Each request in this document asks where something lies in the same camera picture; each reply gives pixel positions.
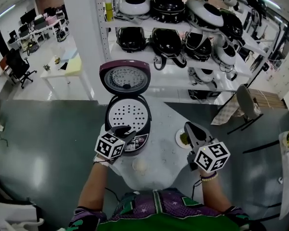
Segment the green floor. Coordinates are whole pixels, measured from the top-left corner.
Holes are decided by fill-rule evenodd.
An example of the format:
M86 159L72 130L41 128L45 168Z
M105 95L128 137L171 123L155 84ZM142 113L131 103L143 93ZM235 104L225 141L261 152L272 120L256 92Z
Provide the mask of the green floor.
M211 105L169 104L170 107L210 129L223 141L231 157L220 171L222 186L234 205L242 207L252 218L279 213L266 206L281 201L281 158L278 146L251 154L244 150L275 141L281 131L289 129L289 113L281 109L263 109L264 116L247 130L226 133L243 120L232 118L226 125L214 127L210 122L217 108ZM0 178L19 200L29 198L41 209L48 230L65 227L77 207L80 191L92 167L94 146L106 106L89 101L4 101L0 120L5 124L0 142ZM190 196L195 176L184 168L173 187ZM131 191L112 170L108 187L118 196ZM116 207L114 196L107 192L104 211L110 216ZM264 222L268 230L285 230L283 221Z

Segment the open rice cooker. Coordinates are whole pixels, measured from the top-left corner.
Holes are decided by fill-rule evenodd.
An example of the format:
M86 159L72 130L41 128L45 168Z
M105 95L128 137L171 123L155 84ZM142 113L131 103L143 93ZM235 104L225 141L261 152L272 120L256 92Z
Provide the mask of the open rice cooker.
M101 65L100 78L105 88L115 95L106 111L105 130L130 126L127 134L137 133L127 145L125 155L138 154L148 140L152 120L149 105L140 95L150 84L149 64L137 60L111 61Z

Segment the perforated metal plate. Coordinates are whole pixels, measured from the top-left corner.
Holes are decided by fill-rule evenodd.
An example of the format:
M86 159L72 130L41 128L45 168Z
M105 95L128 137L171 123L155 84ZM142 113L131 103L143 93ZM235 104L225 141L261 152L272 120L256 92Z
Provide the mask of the perforated metal plate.
M104 81L111 89L128 93L144 88L148 82L148 77L138 68L122 66L108 71Z
M131 126L132 130L139 132L148 122L148 111L138 100L123 99L110 108L108 121L111 127Z

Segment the qr code cube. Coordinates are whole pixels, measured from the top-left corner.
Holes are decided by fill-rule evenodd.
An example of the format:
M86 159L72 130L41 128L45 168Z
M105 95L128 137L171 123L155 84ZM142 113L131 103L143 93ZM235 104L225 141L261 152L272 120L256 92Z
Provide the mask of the qr code cube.
M122 154L124 145L125 142L123 140L105 132L98 137L94 150L110 160Z
M223 142L200 147L195 163L207 173L223 168L230 157L230 152Z

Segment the fluorescent light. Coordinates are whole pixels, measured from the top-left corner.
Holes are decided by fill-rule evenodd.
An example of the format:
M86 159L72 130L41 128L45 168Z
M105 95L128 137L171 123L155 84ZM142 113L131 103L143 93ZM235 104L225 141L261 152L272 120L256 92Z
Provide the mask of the fluorescent light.
M280 10L280 7L276 3L272 2L271 0L263 0L263 1L273 5L274 7L277 7Z
M10 11L11 9L13 9L14 7L15 7L15 4L14 4L12 7L8 8L6 11L2 12L2 13L0 14L0 17L4 16L8 11Z
M282 21L281 19L279 19L277 16L274 16L274 18L275 18L276 20L278 20L280 23L283 23L283 21Z

